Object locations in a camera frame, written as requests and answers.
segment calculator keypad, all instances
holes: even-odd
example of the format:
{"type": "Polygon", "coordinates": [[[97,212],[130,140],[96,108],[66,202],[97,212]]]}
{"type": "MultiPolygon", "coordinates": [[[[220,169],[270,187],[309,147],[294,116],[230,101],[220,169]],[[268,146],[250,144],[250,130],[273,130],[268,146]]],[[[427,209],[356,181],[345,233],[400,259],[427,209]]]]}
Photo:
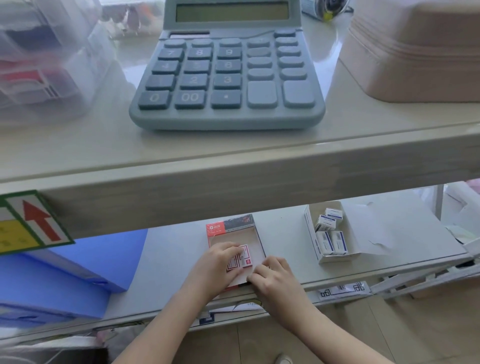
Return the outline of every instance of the calculator keypad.
{"type": "Polygon", "coordinates": [[[167,39],[140,94],[142,110],[308,109],[314,92],[295,29],[249,39],[167,39]]]}

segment hand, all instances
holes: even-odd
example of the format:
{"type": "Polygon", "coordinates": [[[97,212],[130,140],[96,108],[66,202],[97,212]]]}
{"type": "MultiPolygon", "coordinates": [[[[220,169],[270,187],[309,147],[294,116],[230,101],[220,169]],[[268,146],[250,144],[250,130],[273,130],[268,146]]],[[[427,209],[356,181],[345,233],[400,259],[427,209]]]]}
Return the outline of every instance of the hand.
{"type": "Polygon", "coordinates": [[[243,252],[240,244],[225,242],[212,245],[193,266],[182,289],[193,292],[204,307],[218,296],[242,271],[236,268],[227,272],[231,258],[243,252]]]}
{"type": "Polygon", "coordinates": [[[263,308],[295,335],[311,313],[318,312],[284,258],[268,256],[247,281],[253,284],[263,308]]]}

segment calculator screen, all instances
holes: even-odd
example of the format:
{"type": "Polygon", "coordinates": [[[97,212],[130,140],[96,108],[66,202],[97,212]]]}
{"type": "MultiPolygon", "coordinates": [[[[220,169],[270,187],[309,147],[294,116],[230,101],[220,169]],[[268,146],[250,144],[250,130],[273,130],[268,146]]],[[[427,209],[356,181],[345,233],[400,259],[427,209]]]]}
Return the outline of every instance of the calculator screen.
{"type": "Polygon", "coordinates": [[[178,23],[287,19],[287,1],[177,5],[178,23]]]}

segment forearm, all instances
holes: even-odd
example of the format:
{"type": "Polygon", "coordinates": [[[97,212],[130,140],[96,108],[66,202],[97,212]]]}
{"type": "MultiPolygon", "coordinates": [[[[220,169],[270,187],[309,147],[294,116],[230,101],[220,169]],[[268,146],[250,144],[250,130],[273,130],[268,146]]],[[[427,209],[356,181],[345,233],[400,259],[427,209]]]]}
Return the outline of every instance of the forearm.
{"type": "Polygon", "coordinates": [[[392,364],[313,305],[295,334],[325,364],[392,364]]]}
{"type": "Polygon", "coordinates": [[[202,307],[198,295],[182,288],[114,364],[170,364],[202,307]]]}

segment person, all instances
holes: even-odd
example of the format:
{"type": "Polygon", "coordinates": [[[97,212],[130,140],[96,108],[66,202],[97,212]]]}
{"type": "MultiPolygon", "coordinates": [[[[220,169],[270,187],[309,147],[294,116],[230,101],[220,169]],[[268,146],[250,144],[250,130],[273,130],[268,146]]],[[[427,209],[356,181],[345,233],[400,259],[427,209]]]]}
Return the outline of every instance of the person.
{"type": "MultiPolygon", "coordinates": [[[[179,291],[114,364],[170,364],[199,312],[242,272],[227,272],[230,259],[242,251],[231,242],[208,249],[179,291]]],[[[247,280],[263,308],[325,364],[392,364],[317,310],[284,258],[267,257],[247,280]]],[[[285,355],[276,362],[292,364],[285,355]]]]}

